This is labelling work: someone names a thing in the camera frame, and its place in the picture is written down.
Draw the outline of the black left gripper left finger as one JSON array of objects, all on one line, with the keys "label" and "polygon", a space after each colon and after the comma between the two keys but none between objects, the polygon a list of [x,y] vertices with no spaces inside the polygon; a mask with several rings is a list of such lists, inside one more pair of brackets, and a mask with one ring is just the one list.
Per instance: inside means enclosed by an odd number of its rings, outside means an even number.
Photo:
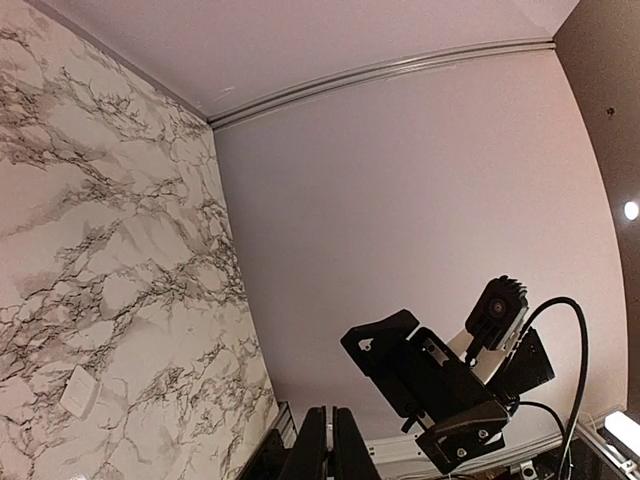
[{"label": "black left gripper left finger", "polygon": [[326,408],[308,410],[282,469],[282,480],[327,478]]}]

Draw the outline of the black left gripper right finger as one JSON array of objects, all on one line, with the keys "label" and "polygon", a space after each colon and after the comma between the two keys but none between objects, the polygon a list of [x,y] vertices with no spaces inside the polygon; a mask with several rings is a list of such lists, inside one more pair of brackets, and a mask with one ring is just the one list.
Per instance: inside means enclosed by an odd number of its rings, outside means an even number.
[{"label": "black left gripper right finger", "polygon": [[378,471],[360,434],[352,412],[345,407],[332,411],[332,476],[338,480],[374,480]]}]

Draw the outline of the white battery cover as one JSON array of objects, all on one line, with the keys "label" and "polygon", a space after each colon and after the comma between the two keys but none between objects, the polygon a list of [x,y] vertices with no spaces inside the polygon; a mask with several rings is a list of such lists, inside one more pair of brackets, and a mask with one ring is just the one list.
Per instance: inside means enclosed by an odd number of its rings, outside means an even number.
[{"label": "white battery cover", "polygon": [[76,366],[66,383],[60,405],[76,418],[85,418],[97,398],[98,381],[83,367]]}]

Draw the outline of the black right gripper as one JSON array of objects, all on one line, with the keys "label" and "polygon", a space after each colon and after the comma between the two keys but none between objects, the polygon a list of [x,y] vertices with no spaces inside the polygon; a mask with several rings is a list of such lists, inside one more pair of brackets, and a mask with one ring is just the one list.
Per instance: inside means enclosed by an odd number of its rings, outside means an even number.
[{"label": "black right gripper", "polygon": [[391,316],[350,328],[340,343],[367,377],[377,375],[391,352],[392,376],[403,388],[398,415],[405,420],[404,433],[418,425],[427,431],[430,444],[442,441],[448,432],[479,424],[502,434],[511,419],[507,408],[495,397],[436,335],[419,326],[406,309]]}]

